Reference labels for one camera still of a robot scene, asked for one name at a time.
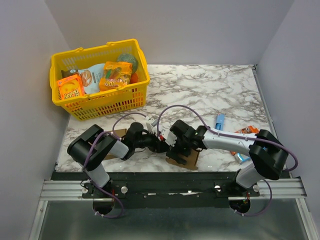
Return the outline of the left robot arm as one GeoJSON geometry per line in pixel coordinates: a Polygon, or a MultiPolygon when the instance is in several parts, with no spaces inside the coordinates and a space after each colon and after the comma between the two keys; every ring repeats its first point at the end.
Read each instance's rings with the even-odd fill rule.
{"type": "Polygon", "coordinates": [[[139,122],[132,123],[122,137],[94,124],[70,143],[67,153],[95,183],[93,191],[104,198],[110,194],[112,179],[105,171],[102,161],[107,155],[126,161],[137,148],[146,148],[160,154],[165,153],[169,145],[154,133],[149,133],[139,122]]]}

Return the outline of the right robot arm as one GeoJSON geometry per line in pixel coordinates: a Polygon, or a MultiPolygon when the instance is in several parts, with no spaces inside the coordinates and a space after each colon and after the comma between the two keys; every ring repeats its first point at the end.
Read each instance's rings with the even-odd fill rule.
{"type": "Polygon", "coordinates": [[[268,179],[278,180],[283,172],[288,153],[271,132],[232,133],[200,125],[197,129],[177,120],[161,136],[172,151],[182,154],[190,149],[220,149],[250,157],[252,163],[240,169],[230,183],[230,191],[241,196],[254,183],[268,179]]]}

